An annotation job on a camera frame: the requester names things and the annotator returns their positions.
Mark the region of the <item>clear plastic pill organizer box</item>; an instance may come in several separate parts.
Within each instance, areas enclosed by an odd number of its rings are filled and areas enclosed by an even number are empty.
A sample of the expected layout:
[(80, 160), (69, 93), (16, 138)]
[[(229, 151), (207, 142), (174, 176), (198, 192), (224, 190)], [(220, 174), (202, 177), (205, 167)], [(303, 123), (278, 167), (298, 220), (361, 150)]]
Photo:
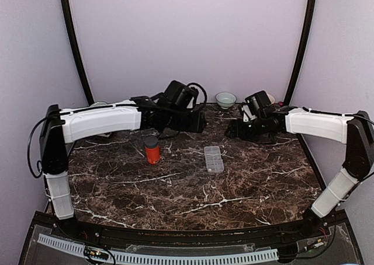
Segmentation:
[(224, 171), (224, 163), (221, 158), (221, 151), (219, 146), (204, 147), (204, 156), (207, 171), (212, 169), (209, 173), (221, 173)]

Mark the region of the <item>red pill bottle grey cap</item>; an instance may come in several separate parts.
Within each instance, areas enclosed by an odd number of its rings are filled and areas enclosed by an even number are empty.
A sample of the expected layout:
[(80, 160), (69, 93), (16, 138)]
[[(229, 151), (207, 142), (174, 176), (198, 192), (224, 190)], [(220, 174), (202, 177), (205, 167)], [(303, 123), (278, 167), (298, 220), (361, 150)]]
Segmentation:
[(155, 165), (160, 161), (159, 145), (156, 148), (150, 149), (145, 147), (148, 163)]

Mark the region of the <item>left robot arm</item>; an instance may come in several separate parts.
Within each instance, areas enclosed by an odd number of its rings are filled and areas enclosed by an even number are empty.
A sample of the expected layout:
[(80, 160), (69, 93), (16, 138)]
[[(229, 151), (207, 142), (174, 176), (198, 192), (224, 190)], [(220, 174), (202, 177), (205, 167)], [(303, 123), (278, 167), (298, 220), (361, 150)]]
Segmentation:
[(68, 183), (68, 152), (66, 145), (83, 138), (117, 131), (166, 128), (177, 132), (202, 133), (205, 126), (203, 109), (206, 102), (197, 103), (199, 94), (207, 98), (198, 83), (187, 85), (172, 81), (164, 92), (152, 97), (137, 96), (122, 102), (78, 109), (61, 109), (53, 104), (46, 116), (30, 132), (28, 148), (33, 135), (40, 128), (40, 159), (28, 164), (34, 178), (45, 178), (49, 199), (59, 229), (70, 239), (82, 235), (82, 225), (76, 222)]

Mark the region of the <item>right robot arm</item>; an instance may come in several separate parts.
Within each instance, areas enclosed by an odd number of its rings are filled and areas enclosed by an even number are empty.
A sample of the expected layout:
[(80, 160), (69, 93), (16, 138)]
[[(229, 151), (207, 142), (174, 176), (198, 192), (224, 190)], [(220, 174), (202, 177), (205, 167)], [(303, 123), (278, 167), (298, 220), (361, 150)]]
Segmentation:
[(225, 135), (257, 142), (277, 133), (304, 134), (340, 142), (346, 146), (340, 171), (318, 198), (304, 211), (298, 233), (311, 238), (321, 222), (366, 179), (373, 166), (373, 121), (365, 111), (331, 113), (306, 107), (272, 103), (265, 91), (245, 98), (241, 118), (230, 121)]

